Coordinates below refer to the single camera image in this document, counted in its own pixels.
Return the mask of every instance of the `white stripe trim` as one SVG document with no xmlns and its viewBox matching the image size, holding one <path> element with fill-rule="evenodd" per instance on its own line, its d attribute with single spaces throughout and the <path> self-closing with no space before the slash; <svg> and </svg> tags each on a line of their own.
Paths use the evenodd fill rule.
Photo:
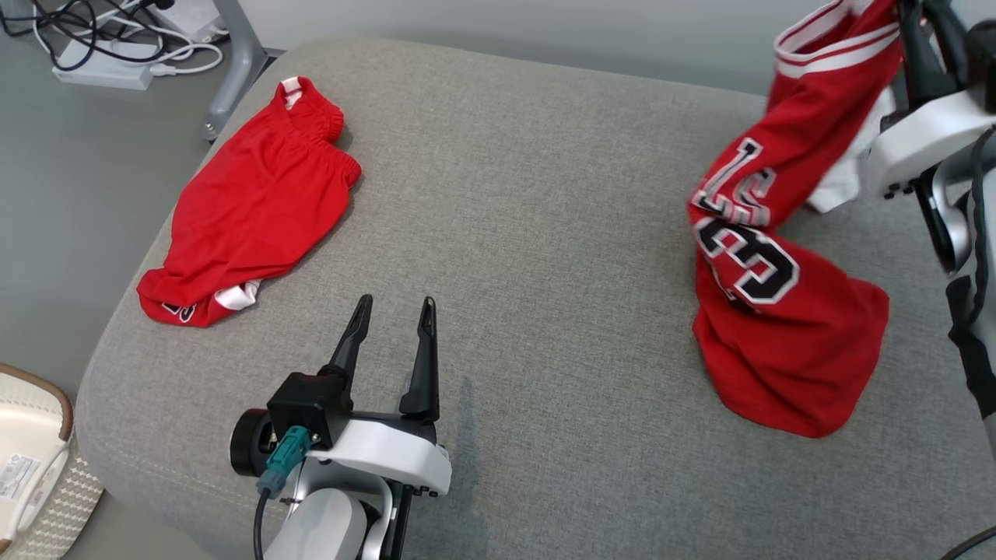
<svg viewBox="0 0 996 560">
<path fill-rule="evenodd" d="M 834 4 L 821 6 L 815 12 L 803 18 L 802 21 L 779 34 L 775 38 L 775 52 L 778 53 L 782 50 L 788 52 L 798 51 L 830 33 L 832 29 L 837 27 L 851 13 L 851 9 L 844 0 L 838 0 L 836 4 L 836 6 Z"/>
<path fill-rule="evenodd" d="M 806 74 L 812 74 L 814 72 L 829 72 L 832 70 L 840 70 L 841 68 L 857 66 L 867 62 L 868 60 L 874 58 L 875 55 L 884 51 L 898 37 L 899 32 L 893 29 L 891 33 L 885 37 L 882 37 L 878 41 L 871 43 L 870 45 L 804 65 L 791 64 L 783 61 L 782 59 L 777 59 L 775 69 L 782 76 L 788 78 L 801 78 Z"/>
</svg>

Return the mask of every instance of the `white wall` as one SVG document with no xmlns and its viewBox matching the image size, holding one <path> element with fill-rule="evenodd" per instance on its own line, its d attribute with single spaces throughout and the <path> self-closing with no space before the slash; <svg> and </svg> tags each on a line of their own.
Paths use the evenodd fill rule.
<svg viewBox="0 0 996 560">
<path fill-rule="evenodd" d="M 771 47 L 824 0 L 241 0 L 263 46 L 364 35 L 764 93 Z M 993 0 L 955 0 L 966 23 Z"/>
</svg>

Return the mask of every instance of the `red basketball jersey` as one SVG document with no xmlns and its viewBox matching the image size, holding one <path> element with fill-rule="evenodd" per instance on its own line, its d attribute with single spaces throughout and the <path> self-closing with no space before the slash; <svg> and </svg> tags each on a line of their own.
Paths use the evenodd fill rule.
<svg viewBox="0 0 996 560">
<path fill-rule="evenodd" d="M 712 164 L 688 213 L 693 330 L 723 403 L 809 437 L 841 427 L 878 360 L 888 297 L 774 229 L 845 153 L 895 75 L 892 0 L 839 0 L 778 37 L 767 114 Z"/>
</svg>

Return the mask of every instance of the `gray floor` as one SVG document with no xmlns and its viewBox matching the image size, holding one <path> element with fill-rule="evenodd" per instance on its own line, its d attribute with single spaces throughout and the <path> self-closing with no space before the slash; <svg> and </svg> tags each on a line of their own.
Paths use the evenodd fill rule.
<svg viewBox="0 0 996 560">
<path fill-rule="evenodd" d="M 69 86 L 0 34 L 0 362 L 75 395 L 115 305 L 207 153 L 225 65 L 146 92 Z M 107 494 L 67 558 L 208 558 Z"/>
</svg>

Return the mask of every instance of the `teal cable connector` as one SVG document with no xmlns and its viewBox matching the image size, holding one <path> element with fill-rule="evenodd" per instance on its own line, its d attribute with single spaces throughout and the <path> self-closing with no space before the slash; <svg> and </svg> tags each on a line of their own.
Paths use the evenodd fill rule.
<svg viewBox="0 0 996 560">
<path fill-rule="evenodd" d="M 294 467 L 305 460 L 305 455 L 311 449 L 311 436 L 299 425 L 292 425 L 280 439 L 277 448 L 266 459 L 266 471 L 256 481 L 256 491 L 270 490 L 269 497 L 275 498 L 284 490 L 287 477 Z"/>
</svg>

